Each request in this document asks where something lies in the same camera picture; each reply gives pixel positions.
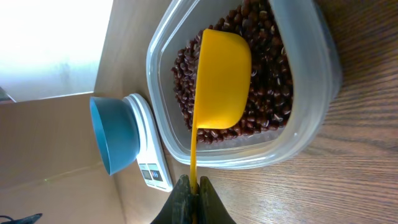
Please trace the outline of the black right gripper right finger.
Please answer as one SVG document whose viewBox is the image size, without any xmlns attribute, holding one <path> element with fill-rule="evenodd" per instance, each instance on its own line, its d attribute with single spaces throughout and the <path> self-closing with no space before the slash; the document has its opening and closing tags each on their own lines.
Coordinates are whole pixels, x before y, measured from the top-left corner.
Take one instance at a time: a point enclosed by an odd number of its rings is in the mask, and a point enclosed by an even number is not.
<svg viewBox="0 0 398 224">
<path fill-rule="evenodd" d="M 200 177 L 198 222 L 201 224 L 236 224 L 206 176 Z"/>
</svg>

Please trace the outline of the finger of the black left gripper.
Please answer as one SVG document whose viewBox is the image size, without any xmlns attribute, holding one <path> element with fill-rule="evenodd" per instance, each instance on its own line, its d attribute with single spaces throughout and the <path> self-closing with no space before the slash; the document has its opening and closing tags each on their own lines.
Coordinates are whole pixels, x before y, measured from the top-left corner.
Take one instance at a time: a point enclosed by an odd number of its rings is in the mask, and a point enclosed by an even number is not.
<svg viewBox="0 0 398 224">
<path fill-rule="evenodd" d="M 42 213 L 37 213 L 35 215 L 31 215 L 25 218 L 13 219 L 6 215 L 1 215 L 1 219 L 6 219 L 6 221 L 1 222 L 1 224 L 34 224 L 37 220 L 42 217 Z"/>
</svg>

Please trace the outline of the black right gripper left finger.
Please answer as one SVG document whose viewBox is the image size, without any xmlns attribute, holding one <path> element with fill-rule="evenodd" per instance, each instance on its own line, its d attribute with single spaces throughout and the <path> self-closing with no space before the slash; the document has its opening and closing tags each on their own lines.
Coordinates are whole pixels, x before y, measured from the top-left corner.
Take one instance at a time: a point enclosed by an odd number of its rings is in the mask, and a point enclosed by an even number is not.
<svg viewBox="0 0 398 224">
<path fill-rule="evenodd" d="M 193 199 L 188 175 L 181 175 L 151 224 L 192 224 Z"/>
</svg>

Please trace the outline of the yellow plastic scoop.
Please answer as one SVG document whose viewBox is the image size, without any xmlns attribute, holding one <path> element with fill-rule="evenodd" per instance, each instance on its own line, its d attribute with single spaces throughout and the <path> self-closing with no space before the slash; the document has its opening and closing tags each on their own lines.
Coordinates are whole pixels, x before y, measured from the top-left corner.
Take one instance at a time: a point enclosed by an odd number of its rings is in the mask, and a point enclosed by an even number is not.
<svg viewBox="0 0 398 224">
<path fill-rule="evenodd" d="M 238 34 L 205 29 L 198 61 L 190 150 L 190 189 L 197 194 L 197 131 L 226 129 L 242 117 L 251 79 L 251 51 Z"/>
</svg>

